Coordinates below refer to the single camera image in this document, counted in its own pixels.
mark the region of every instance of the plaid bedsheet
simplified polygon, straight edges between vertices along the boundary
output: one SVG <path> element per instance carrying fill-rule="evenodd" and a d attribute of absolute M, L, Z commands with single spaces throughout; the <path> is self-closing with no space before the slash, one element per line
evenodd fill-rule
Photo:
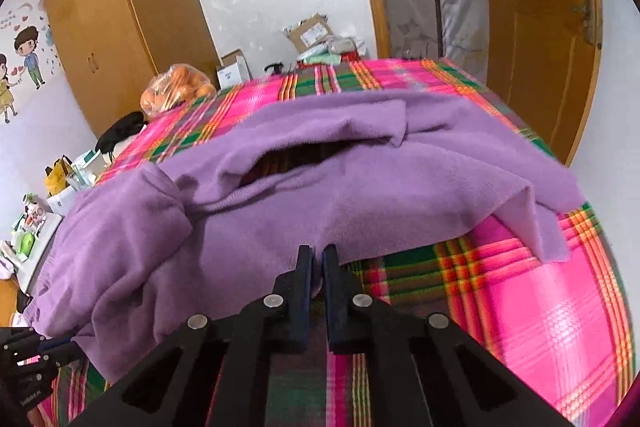
<path fill-rule="evenodd" d="M 417 89 L 464 96 L 550 154 L 492 92 L 450 62 L 372 60 L 320 66 L 223 90 L 165 113 L 117 158 L 100 183 L 230 131 L 257 109 L 300 96 L 361 89 Z M 447 312 L 577 426 L 601 426 L 635 375 L 632 327 L 618 270 L 588 204 L 561 219 L 571 260 L 541 265 L 498 220 L 437 245 L 350 265 L 366 291 L 402 311 Z M 368 427 L 364 357 L 326 349 L 313 307 L 310 349 L 272 364 L 267 425 Z M 47 415 L 65 425 L 105 388 L 85 363 L 63 373 Z"/>

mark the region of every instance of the green pants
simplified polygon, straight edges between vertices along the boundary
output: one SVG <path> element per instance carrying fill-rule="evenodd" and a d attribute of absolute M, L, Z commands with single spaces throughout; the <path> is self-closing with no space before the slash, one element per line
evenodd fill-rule
<path fill-rule="evenodd" d="M 31 80 L 33 80 L 33 83 L 36 85 L 36 87 L 40 85 L 38 84 L 38 81 L 40 81 L 41 84 L 44 84 L 44 82 L 42 81 L 42 75 L 40 74 L 39 67 L 36 66 L 34 70 L 29 70 L 29 75 L 31 76 Z"/>

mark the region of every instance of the cartoon girl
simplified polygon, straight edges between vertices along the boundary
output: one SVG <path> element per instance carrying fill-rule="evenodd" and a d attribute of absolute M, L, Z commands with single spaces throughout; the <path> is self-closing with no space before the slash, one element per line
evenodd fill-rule
<path fill-rule="evenodd" d="M 8 108 L 11 108 L 14 116 L 18 115 L 14 109 L 14 96 L 9 91 L 10 87 L 17 85 L 18 82 L 15 84 L 9 83 L 9 79 L 6 76 L 6 57 L 0 53 L 0 111 L 4 111 L 4 123 L 9 123 L 9 117 L 6 113 Z"/>

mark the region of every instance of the purple fabric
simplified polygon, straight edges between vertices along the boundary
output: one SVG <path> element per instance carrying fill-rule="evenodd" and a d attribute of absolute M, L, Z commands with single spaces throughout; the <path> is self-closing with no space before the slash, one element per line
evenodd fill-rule
<path fill-rule="evenodd" d="M 266 152 L 353 145 L 239 187 Z M 80 198 L 25 311 L 76 337 L 117 380 L 191 314 L 216 319 L 270 292 L 299 245 L 347 263 L 430 245 L 497 216 L 543 261 L 568 252 L 556 213 L 574 177 L 463 98 L 388 90 L 270 105 L 234 130 Z"/>

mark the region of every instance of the silver rivet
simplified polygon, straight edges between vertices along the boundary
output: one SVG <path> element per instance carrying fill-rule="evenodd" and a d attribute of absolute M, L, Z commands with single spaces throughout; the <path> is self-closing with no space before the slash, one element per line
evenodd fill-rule
<path fill-rule="evenodd" d="M 282 306 L 284 298 L 282 295 L 272 293 L 271 295 L 267 295 L 262 302 L 264 302 L 267 308 L 277 308 L 278 306 Z"/>
<path fill-rule="evenodd" d="M 449 319 L 447 315 L 442 313 L 434 313 L 429 317 L 429 324 L 431 327 L 436 328 L 437 330 L 443 330 L 447 326 L 449 326 Z"/>
<path fill-rule="evenodd" d="M 207 325 L 207 322 L 209 322 L 209 319 L 204 315 L 191 315 L 191 317 L 189 317 L 189 320 L 187 320 L 187 326 L 192 330 L 201 330 L 202 328 L 204 328 L 204 326 Z"/>
<path fill-rule="evenodd" d="M 352 300 L 358 308 L 368 308 L 373 304 L 373 299 L 366 293 L 358 293 Z"/>

